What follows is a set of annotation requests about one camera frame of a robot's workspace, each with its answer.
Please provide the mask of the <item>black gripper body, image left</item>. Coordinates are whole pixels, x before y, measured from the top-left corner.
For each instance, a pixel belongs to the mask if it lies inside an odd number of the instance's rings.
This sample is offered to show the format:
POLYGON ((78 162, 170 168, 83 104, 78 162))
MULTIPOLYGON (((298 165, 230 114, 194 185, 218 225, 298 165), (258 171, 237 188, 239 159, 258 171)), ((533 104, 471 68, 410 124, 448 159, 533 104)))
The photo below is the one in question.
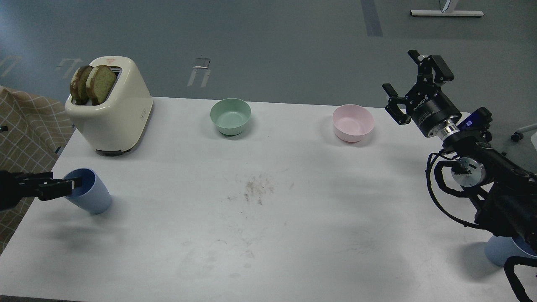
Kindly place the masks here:
POLYGON ((41 201, 54 199, 51 193, 46 193, 44 186, 53 178, 53 172, 24 173, 15 172, 14 192, 12 199, 20 201, 27 197, 38 197, 41 201))

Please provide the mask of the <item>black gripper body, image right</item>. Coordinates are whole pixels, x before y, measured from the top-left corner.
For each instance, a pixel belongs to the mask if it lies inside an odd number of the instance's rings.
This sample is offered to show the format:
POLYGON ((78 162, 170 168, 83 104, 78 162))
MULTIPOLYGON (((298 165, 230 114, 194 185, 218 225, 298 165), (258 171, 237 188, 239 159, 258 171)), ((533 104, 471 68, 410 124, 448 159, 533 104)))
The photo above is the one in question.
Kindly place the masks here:
POLYGON ((454 80, 454 74, 440 55, 424 56, 414 86, 404 96, 388 100, 386 111, 399 125, 414 122, 427 138, 448 138, 459 132, 456 122, 461 112, 441 87, 454 80))

